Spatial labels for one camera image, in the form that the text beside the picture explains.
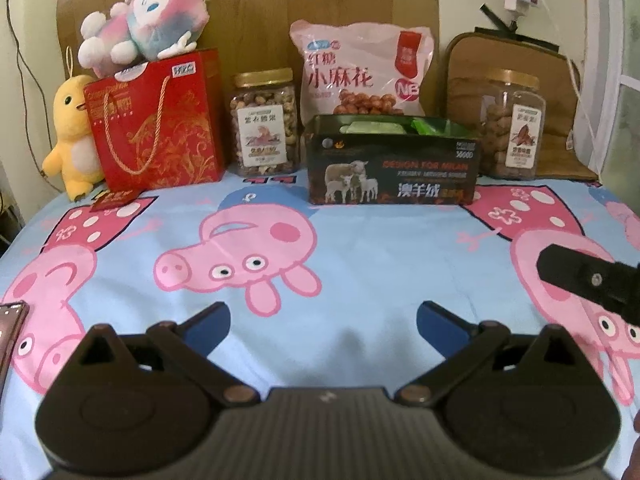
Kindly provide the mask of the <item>brown seat cushion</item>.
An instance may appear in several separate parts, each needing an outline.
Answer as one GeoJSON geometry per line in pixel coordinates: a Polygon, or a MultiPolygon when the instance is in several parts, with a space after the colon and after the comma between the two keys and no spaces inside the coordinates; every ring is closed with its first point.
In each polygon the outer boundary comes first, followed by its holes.
{"type": "Polygon", "coordinates": [[[514,70],[534,76],[539,93],[546,100],[537,174],[543,179],[595,181],[598,176],[580,162],[566,146],[573,130],[577,98],[570,84],[566,59],[534,44],[466,32],[451,40],[444,57],[446,90],[442,98],[444,115],[465,127],[480,121],[480,110],[488,82],[484,70],[514,70]]]}

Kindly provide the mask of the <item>window frame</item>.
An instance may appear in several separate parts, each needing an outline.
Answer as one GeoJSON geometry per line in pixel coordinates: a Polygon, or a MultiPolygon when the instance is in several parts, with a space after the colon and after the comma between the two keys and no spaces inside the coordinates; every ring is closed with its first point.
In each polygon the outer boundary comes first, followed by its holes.
{"type": "Polygon", "coordinates": [[[576,153],[622,200],[639,197],[639,0],[586,0],[576,153]]]}

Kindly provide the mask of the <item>green snack packet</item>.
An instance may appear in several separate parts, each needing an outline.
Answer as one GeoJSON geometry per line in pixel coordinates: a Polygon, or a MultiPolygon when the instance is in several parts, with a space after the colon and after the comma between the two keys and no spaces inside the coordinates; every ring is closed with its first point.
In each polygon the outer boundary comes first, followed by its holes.
{"type": "Polygon", "coordinates": [[[449,119],[413,117],[410,128],[420,136],[440,136],[441,138],[468,138],[471,133],[449,119]]]}

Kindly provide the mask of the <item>red tag card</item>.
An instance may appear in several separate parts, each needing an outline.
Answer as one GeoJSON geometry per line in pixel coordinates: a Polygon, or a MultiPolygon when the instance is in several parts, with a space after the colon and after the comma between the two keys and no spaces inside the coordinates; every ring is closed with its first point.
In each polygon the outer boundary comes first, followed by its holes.
{"type": "Polygon", "coordinates": [[[105,191],[96,196],[96,199],[92,203],[92,211],[104,211],[127,206],[134,202],[140,195],[139,191],[127,190],[111,192],[105,191]]]}

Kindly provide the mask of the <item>pecan jar right gold lid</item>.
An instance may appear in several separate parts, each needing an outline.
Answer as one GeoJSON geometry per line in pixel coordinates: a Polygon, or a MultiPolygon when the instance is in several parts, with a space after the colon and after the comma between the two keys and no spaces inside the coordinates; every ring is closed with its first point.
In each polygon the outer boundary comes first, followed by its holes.
{"type": "Polygon", "coordinates": [[[546,119],[539,79],[503,68],[490,68],[483,77],[480,170],[497,179],[533,180],[546,119]]]}

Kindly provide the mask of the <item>smartphone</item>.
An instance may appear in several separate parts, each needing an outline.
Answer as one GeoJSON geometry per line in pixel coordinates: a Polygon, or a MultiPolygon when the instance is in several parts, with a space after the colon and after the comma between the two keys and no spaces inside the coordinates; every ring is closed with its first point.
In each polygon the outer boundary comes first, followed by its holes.
{"type": "Polygon", "coordinates": [[[2,304],[0,307],[0,389],[4,388],[11,356],[28,315],[29,306],[24,301],[2,304]]]}

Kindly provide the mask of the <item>pig cartoon bed sheet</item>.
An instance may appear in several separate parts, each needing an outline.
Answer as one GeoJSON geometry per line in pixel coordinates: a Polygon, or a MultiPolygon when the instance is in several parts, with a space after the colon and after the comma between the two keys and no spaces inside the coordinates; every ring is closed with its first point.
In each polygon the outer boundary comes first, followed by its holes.
{"type": "Polygon", "coordinates": [[[437,365],[416,311],[432,300],[460,318],[534,334],[559,323],[620,410],[606,470],[620,478],[637,435],[639,332],[542,282],[542,248],[639,260],[639,219],[606,188],[483,179],[468,206],[313,205],[307,176],[146,192],[96,211],[65,196],[41,209],[1,259],[1,299],[24,302],[1,402],[1,474],[50,470],[38,406],[91,326],[141,334],[221,301],[230,332],[210,355],[260,393],[314,387],[395,391],[437,365]]]}

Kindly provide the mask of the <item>black sheep printed box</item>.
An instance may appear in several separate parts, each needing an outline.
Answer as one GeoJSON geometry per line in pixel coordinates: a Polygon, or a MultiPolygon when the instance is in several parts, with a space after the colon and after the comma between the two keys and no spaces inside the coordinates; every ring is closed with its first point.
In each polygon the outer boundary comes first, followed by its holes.
{"type": "Polygon", "coordinates": [[[404,115],[318,115],[305,129],[316,205],[472,202],[480,139],[420,136],[404,115]]]}

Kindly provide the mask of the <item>pink snack bag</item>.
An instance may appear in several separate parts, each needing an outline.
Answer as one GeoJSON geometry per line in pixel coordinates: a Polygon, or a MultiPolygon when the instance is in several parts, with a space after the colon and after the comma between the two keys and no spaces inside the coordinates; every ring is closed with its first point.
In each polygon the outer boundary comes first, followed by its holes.
{"type": "Polygon", "coordinates": [[[303,124],[318,115],[424,114],[420,91],[434,54],[431,29],[298,20],[290,37],[303,59],[303,124]]]}

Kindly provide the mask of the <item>nut jar left gold lid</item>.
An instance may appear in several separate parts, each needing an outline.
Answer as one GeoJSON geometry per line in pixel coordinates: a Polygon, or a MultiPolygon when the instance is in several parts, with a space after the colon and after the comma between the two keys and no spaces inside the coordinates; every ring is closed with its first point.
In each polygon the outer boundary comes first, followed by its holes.
{"type": "Polygon", "coordinates": [[[230,100],[235,166],[244,177],[290,174],[299,164],[298,107],[289,67],[238,73],[230,100]]]}

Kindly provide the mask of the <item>yellow duck plush toy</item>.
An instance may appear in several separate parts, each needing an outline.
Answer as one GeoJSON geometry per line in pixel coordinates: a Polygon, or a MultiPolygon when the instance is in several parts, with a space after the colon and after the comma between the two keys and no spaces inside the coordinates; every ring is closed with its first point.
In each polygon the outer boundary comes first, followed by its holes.
{"type": "Polygon", "coordinates": [[[44,159],[42,171],[47,177],[61,175],[72,202],[88,195],[104,180],[84,93],[93,81],[88,75],[70,77],[53,99],[56,144],[44,159]]]}

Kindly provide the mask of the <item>pink grey plush toy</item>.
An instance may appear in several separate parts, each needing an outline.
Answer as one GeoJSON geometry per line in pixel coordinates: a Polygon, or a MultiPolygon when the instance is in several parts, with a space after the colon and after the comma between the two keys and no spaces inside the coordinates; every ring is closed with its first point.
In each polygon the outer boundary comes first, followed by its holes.
{"type": "Polygon", "coordinates": [[[205,0],[122,0],[80,25],[79,64],[100,79],[140,62],[190,53],[208,24],[205,0]]]}

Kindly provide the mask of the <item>red gift bag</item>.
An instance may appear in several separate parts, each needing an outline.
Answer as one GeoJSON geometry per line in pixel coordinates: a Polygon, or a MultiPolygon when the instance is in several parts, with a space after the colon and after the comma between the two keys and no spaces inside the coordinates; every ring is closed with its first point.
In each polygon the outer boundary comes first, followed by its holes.
{"type": "Polygon", "coordinates": [[[224,175],[217,50],[142,63],[88,84],[84,93],[110,191],[175,188],[224,175]]]}

